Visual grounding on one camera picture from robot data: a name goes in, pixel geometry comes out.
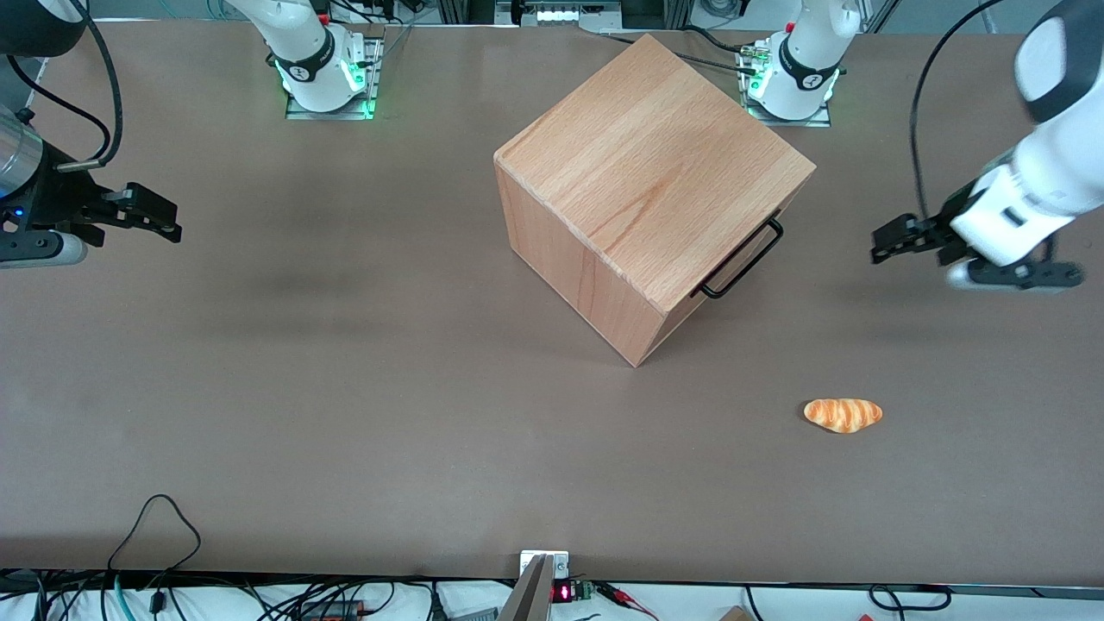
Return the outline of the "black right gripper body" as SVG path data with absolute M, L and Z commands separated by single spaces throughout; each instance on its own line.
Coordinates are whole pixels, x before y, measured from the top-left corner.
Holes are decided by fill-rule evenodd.
M 45 240 L 47 231 L 67 233 L 82 241 L 82 221 L 86 208 L 102 202 L 108 189 L 96 185 L 89 172 L 56 172 L 59 164 L 72 157 L 47 143 L 31 180 L 1 200 L 3 223 L 15 223 L 15 231 L 3 232 L 3 251 L 59 251 L 60 241 Z

